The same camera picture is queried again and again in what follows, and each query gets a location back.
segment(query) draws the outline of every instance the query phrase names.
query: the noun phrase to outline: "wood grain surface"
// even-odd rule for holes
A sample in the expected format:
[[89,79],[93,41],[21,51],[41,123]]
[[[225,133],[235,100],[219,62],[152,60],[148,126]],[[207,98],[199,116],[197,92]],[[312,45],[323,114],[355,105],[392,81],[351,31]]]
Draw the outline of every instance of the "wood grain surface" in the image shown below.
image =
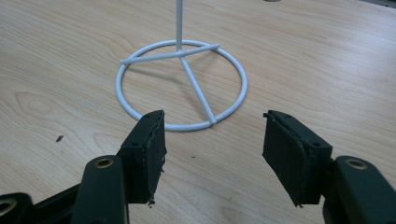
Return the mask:
[[[136,124],[114,90],[120,59],[175,38],[175,2],[0,1],[0,194],[40,202],[118,151]],[[210,129],[166,133],[157,203],[130,205],[131,223],[323,223],[322,202],[294,207],[262,157],[269,109],[302,121],[333,145],[333,158],[370,161],[396,188],[395,9],[355,0],[184,5],[184,38],[220,43],[238,59],[247,98]],[[230,106],[240,91],[234,67],[214,52],[188,61],[213,111]],[[143,114],[207,119],[178,60],[130,66],[123,89]]]

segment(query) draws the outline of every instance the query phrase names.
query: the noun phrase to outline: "white ring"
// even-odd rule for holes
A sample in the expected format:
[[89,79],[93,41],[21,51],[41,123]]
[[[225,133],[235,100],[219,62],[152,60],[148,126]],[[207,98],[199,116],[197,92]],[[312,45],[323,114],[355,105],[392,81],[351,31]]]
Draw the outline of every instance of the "white ring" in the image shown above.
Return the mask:
[[[148,46],[143,47],[142,49],[138,50],[137,52],[133,53],[130,58],[134,57],[139,57],[140,55],[151,51],[153,49],[165,47],[165,46],[172,46],[175,45],[177,42],[176,40],[167,40],[167,41],[162,41],[158,43],[154,43]],[[200,42],[200,41],[195,41],[195,40],[182,40],[183,45],[192,45],[196,47],[203,47],[203,46],[208,46],[209,44],[205,42]],[[244,68],[242,65],[235,59],[233,55],[228,53],[227,51],[223,49],[213,49],[216,53],[222,55],[224,58],[228,59],[238,70],[239,75],[241,76],[241,91],[239,92],[238,97],[236,98],[235,102],[226,110],[223,112],[219,113],[218,115],[215,116],[216,121],[220,122],[223,119],[226,119],[228,116],[230,116],[244,101],[247,91],[248,91],[248,79],[245,73]],[[141,115],[139,112],[137,112],[133,107],[131,107],[128,102],[126,101],[123,93],[122,93],[122,77],[125,73],[126,68],[129,66],[129,64],[122,64],[120,66],[119,72],[117,73],[116,77],[116,94],[117,97],[122,105],[122,107],[130,114],[133,118],[136,120],[140,120],[143,115]],[[200,123],[193,123],[193,124],[171,124],[171,123],[165,123],[165,130],[167,131],[175,131],[175,132],[190,132],[190,131],[198,131],[202,130],[205,128],[209,128],[212,126],[209,120],[203,121]]]

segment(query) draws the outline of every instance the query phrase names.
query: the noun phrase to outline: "vertical pole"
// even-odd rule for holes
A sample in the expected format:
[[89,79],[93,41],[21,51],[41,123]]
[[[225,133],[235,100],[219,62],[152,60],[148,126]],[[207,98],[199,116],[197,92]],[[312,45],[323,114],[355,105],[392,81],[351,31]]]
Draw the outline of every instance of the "vertical pole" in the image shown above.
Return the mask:
[[182,29],[183,29],[183,0],[177,0],[176,14],[176,48],[177,51],[182,50]]

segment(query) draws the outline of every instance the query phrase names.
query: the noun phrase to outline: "stand base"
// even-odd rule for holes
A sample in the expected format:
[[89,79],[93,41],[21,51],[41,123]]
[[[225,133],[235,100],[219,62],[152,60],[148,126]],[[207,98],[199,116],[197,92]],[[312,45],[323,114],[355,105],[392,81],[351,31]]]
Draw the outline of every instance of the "stand base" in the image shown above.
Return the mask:
[[[152,45],[148,45],[146,47],[143,47],[142,49],[140,49],[137,52],[133,53],[128,58],[128,60],[137,59],[142,54],[144,54],[146,52],[149,52],[149,51],[151,51],[153,49],[166,47],[166,46],[175,46],[176,44],[177,44],[176,40],[168,40],[168,41],[162,41],[162,42],[154,43]],[[207,44],[205,42],[200,42],[200,41],[195,41],[195,40],[182,40],[182,44],[183,45],[196,46],[196,47],[200,47],[200,48],[213,46],[213,45]],[[247,76],[245,74],[245,70],[242,67],[242,65],[235,59],[234,56],[232,56],[227,51],[225,51],[223,49],[220,49],[220,48],[216,48],[216,49],[212,49],[212,50],[215,51],[216,53],[220,54],[221,56],[223,56],[227,60],[229,60],[235,66],[235,68],[238,70],[239,75],[241,77],[241,91],[239,92],[239,95],[238,95],[237,99],[235,100],[235,102],[228,109],[226,109],[223,112],[221,112],[220,114],[214,116],[212,114],[212,111],[210,110],[210,107],[206,103],[205,97],[200,92],[199,87],[198,87],[198,90],[197,90],[196,86],[195,86],[195,83],[193,82],[195,79],[194,79],[193,74],[192,74],[192,72],[191,72],[191,70],[190,70],[189,66],[187,65],[186,60],[184,58],[185,55],[190,55],[190,54],[187,53],[187,51],[181,51],[181,52],[177,51],[176,53],[174,53],[175,56],[171,56],[171,57],[167,57],[167,58],[172,58],[172,57],[179,57],[180,58],[181,62],[183,63],[183,65],[184,65],[184,67],[186,69],[186,72],[188,73],[188,75],[189,75],[189,77],[191,79],[192,85],[196,89],[197,94],[200,97],[200,100],[201,100],[201,102],[204,105],[204,108],[206,110],[206,114],[209,117],[209,120],[203,121],[203,122],[199,122],[199,123],[193,123],[193,124],[171,124],[171,123],[165,123],[165,130],[167,130],[167,131],[175,131],[175,132],[190,132],[190,131],[198,131],[198,130],[209,128],[209,127],[215,125],[217,122],[220,122],[221,120],[226,119],[227,117],[229,117],[238,108],[238,106],[240,106],[242,104],[243,100],[245,99],[247,91],[248,91],[248,79],[247,79]],[[142,60],[142,62],[154,61],[154,60],[160,60],[160,59],[161,58],[159,58],[159,59],[155,59],[154,58],[154,59],[149,59],[149,60]],[[117,94],[117,97],[118,97],[122,107],[133,118],[135,118],[137,120],[140,120],[143,116],[139,112],[137,112],[133,107],[131,107],[128,104],[128,102],[126,101],[126,99],[125,99],[125,97],[124,97],[124,95],[122,93],[122,87],[121,87],[122,77],[123,77],[123,75],[125,73],[126,68],[129,65],[130,65],[129,63],[123,63],[120,66],[120,69],[119,69],[119,72],[117,73],[117,78],[116,78],[116,94]]]

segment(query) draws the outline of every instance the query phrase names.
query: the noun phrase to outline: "white metal rod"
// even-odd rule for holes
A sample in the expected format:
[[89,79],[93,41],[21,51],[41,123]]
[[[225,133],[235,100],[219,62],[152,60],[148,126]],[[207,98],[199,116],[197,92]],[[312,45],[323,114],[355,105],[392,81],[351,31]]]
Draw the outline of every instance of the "white metal rod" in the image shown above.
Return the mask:
[[176,13],[176,49],[182,50],[182,34],[183,34],[183,0],[177,0]]
[[127,59],[122,59],[120,62],[122,64],[128,64],[128,63],[150,62],[150,61],[156,61],[156,60],[161,60],[161,59],[179,58],[179,57],[184,57],[184,56],[192,55],[195,53],[200,53],[200,52],[207,51],[207,50],[218,49],[219,47],[220,47],[220,44],[213,44],[213,45],[203,46],[200,48],[187,49],[184,51],[182,50],[182,51],[177,51],[177,52],[172,52],[172,53],[160,53],[160,54],[149,55],[149,56],[139,56],[139,57],[135,57],[135,58],[127,58]]
[[207,102],[204,93],[202,92],[201,88],[199,87],[199,84],[197,80],[195,79],[194,74],[191,71],[191,68],[189,64],[187,63],[187,60],[185,57],[180,57],[181,64],[183,64],[184,70],[186,70],[187,75],[189,76],[190,82],[192,86],[194,87],[199,100],[201,101],[202,106],[204,107],[204,110],[206,112],[207,117],[209,118],[209,122],[214,125],[217,123],[216,117],[213,114],[212,110],[210,109],[209,103]]

